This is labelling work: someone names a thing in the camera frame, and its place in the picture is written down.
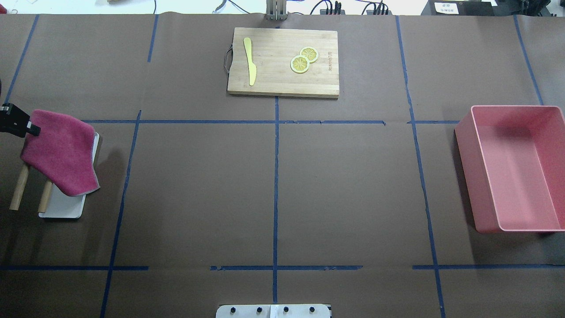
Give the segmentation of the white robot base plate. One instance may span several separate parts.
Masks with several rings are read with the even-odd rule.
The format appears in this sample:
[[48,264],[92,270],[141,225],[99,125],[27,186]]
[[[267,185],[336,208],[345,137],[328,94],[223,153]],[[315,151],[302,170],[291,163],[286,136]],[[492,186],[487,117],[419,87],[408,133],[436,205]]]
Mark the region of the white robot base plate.
[[216,318],[331,318],[331,306],[304,304],[232,304],[221,305]]

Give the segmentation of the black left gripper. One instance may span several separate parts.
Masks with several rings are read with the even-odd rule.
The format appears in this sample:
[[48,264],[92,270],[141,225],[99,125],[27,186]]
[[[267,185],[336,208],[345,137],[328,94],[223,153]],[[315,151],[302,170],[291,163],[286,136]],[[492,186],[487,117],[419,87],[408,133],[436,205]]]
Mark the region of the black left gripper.
[[41,128],[32,123],[25,111],[13,103],[4,103],[0,107],[0,132],[25,138],[28,134],[40,135]]

